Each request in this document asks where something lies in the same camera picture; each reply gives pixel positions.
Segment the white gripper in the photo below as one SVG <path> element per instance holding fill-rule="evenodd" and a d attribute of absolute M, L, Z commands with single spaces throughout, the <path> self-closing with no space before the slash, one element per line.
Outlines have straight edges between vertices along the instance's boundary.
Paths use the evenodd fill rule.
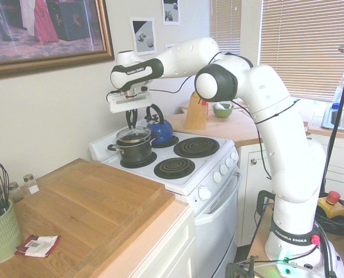
<path fill-rule="evenodd" d="M 133 97 L 113 93 L 108 95 L 108 102 L 112 113 L 126 111 L 127 125 L 129 129 L 135 129 L 138 119 L 137 109 L 151 105 L 152 97 L 148 92 L 138 93 Z"/>

